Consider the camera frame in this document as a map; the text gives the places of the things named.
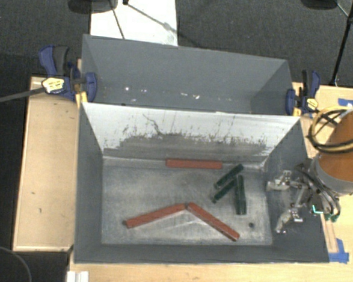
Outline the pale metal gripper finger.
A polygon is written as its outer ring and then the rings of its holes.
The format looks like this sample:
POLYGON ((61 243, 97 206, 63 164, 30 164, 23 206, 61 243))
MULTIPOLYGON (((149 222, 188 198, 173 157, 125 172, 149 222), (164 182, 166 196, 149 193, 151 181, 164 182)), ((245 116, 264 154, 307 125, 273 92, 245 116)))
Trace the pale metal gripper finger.
POLYGON ((290 188, 291 171, 282 171, 281 176, 272 181, 267 181, 266 191, 285 191, 290 188))
POLYGON ((289 222, 294 223, 303 223, 304 218, 302 217, 302 206, 298 207, 288 207, 284 210, 284 212, 280 215, 279 219, 277 220, 275 226, 275 232, 277 234, 285 233, 285 225, 289 222))

